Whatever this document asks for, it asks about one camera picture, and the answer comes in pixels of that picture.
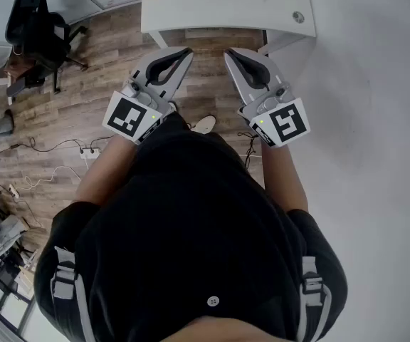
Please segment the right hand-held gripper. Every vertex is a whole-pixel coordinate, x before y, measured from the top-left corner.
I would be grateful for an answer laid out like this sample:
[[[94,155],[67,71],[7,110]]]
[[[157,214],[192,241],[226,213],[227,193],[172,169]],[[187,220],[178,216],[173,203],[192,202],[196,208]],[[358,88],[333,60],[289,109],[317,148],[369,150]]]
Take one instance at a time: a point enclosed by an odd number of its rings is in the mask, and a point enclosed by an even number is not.
[[[224,53],[226,69],[244,105],[238,114],[268,147],[282,147],[308,134],[310,125],[301,98],[267,56],[247,48]],[[280,85],[268,91],[268,86]]]

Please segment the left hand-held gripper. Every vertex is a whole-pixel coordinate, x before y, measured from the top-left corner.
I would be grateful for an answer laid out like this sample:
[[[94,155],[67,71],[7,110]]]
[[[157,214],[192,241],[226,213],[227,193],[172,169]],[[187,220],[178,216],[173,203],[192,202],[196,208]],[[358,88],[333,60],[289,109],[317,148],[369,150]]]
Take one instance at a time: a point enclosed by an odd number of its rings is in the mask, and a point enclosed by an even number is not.
[[[139,84],[128,80],[112,94],[102,126],[141,144],[176,110],[169,102],[192,63],[189,47],[167,47],[144,56],[131,74]]]

